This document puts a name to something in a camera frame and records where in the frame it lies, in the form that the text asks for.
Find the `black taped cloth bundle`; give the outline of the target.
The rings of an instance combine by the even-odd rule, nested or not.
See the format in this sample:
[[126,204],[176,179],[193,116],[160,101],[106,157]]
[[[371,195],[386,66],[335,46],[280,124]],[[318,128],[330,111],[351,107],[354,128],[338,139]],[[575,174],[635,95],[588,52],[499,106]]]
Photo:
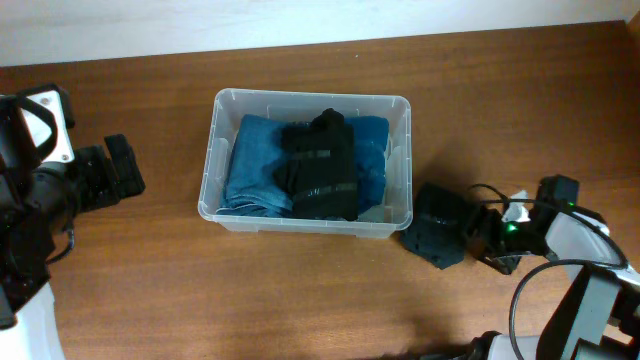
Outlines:
[[444,270],[464,260],[463,236],[473,205],[462,195],[425,183],[414,202],[413,220],[401,236],[401,245],[436,268]]

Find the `dark blue jeans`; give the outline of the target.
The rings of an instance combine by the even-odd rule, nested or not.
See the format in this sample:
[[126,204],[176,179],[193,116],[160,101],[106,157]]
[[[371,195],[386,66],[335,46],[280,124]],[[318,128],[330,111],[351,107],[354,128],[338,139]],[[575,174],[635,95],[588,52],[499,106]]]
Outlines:
[[281,148],[286,122],[245,115],[237,133],[217,215],[287,217],[290,196],[274,180],[286,164]]

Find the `light blue jeans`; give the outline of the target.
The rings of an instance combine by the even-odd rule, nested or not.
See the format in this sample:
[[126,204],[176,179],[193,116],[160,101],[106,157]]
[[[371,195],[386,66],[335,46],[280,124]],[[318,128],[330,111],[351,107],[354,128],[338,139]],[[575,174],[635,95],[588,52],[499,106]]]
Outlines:
[[384,223],[385,213],[386,207],[384,205],[375,205],[361,213],[358,216],[358,221],[368,223]]

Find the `blue taped shirt bundle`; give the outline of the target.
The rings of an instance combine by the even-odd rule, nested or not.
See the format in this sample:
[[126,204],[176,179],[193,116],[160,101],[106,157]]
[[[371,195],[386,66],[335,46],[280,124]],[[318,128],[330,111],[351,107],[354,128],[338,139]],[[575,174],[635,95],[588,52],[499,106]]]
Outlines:
[[354,156],[358,181],[358,211],[382,204],[386,188],[386,150],[389,122],[377,116],[345,119],[354,130]]

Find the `black taped shirt bundle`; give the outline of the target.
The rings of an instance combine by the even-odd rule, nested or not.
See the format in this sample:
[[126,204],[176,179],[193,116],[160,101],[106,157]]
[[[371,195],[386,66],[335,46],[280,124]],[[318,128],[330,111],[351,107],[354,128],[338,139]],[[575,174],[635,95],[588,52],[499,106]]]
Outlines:
[[309,123],[285,127],[280,146],[285,163],[273,177],[291,199],[293,217],[357,219],[354,129],[341,113],[328,108]]

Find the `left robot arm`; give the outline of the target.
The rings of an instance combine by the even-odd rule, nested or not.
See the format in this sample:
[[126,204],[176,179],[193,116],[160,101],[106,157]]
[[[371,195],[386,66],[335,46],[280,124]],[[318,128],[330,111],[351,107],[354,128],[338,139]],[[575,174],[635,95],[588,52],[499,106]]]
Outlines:
[[51,265],[75,247],[75,218],[142,194],[122,134],[76,149],[68,93],[48,84],[1,98],[1,356],[61,359]]

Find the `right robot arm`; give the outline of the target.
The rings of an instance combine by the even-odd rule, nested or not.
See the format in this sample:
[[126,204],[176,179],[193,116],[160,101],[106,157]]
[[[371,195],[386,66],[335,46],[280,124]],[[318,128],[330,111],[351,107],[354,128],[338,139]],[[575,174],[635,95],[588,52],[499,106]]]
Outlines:
[[[577,204],[578,181],[543,178],[534,198],[499,193],[475,202],[467,237],[483,241],[479,260],[509,275],[527,256],[541,256],[519,282],[509,307],[508,331],[487,332],[471,343],[470,359],[636,359],[639,356],[639,274],[611,239],[602,216]],[[516,333],[525,286],[547,269],[563,267],[570,286],[542,332]]]

